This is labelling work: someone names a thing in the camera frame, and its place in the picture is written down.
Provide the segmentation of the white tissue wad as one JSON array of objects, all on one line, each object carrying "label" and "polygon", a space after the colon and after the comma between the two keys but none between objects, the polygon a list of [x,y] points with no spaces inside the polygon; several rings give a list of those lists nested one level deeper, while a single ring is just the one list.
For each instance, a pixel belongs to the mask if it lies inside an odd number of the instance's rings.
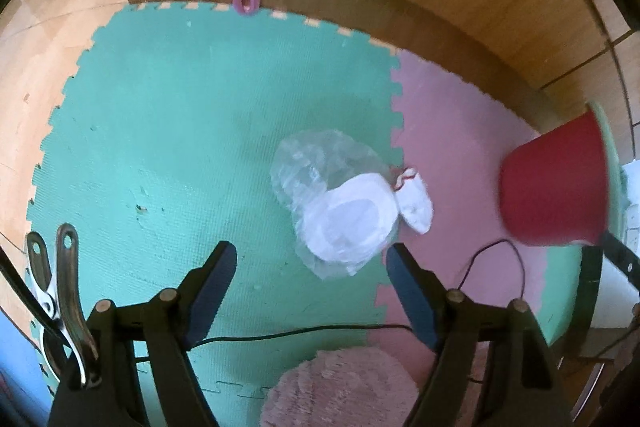
[{"label": "white tissue wad", "polygon": [[431,230],[434,207],[420,172],[414,167],[401,171],[394,187],[399,214],[420,235]]}]

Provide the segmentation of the clear plastic bag with plates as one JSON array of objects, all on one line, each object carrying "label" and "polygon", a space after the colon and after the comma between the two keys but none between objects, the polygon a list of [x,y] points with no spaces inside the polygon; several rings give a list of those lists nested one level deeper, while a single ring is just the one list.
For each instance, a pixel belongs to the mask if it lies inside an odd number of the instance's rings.
[{"label": "clear plastic bag with plates", "polygon": [[396,235],[390,166],[341,131],[287,136],[274,153],[270,178],[291,213],[296,255],[321,280],[352,277]]}]

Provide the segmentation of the red bin with green rim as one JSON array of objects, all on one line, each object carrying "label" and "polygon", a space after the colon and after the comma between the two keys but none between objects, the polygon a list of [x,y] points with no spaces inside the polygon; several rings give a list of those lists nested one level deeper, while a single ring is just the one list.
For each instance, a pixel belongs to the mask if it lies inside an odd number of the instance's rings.
[{"label": "red bin with green rim", "polygon": [[602,106],[512,150],[500,166],[500,217],[528,246],[596,245],[623,234],[623,171]]}]

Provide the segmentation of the metal spring clamp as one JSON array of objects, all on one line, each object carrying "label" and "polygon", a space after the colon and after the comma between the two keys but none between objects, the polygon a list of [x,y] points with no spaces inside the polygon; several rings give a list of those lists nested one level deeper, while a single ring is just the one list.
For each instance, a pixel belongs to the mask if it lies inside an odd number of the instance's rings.
[{"label": "metal spring clamp", "polygon": [[41,235],[26,236],[27,269],[38,301],[38,310],[50,320],[42,326],[39,344],[47,371],[56,379],[63,375],[66,362],[78,369],[77,384],[88,388],[100,381],[99,353],[89,331],[79,298],[78,251],[76,229],[69,223],[58,227],[55,239],[55,264],[51,265]]}]

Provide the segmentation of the pink fluffy slipper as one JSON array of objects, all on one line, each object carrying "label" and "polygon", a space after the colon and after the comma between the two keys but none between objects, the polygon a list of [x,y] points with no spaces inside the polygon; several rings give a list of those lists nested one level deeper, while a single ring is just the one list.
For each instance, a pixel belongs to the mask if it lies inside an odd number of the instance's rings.
[{"label": "pink fluffy slipper", "polygon": [[419,390],[377,347],[320,351],[269,390],[262,426],[401,426]]}]

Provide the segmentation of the green foam floor mat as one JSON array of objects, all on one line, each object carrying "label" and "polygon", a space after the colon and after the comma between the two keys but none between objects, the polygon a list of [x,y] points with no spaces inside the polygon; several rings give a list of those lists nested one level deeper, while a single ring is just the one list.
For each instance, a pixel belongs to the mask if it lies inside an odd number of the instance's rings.
[{"label": "green foam floor mat", "polygon": [[47,241],[64,222],[77,229],[85,310],[102,298],[144,303],[217,243],[236,247],[209,344],[191,353],[221,425],[257,425],[264,392],[285,371],[362,345],[366,326],[384,319],[380,260],[322,281],[297,257],[270,166],[284,138],[312,129],[401,161],[390,144],[398,65],[332,24],[175,4],[117,12],[66,83],[28,220]]}]

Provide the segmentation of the pink foam floor mat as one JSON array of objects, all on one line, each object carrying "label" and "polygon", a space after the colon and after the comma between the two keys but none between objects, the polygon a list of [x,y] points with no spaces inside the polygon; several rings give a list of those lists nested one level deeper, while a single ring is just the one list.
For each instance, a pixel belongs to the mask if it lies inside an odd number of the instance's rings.
[{"label": "pink foam floor mat", "polygon": [[478,303],[504,306],[522,296],[539,311],[547,251],[527,247],[506,231],[498,176],[506,154],[537,131],[472,83],[408,51],[390,60],[390,107],[401,113],[390,144],[418,169],[431,197],[431,230],[399,232],[421,267],[447,288],[461,287]]}]

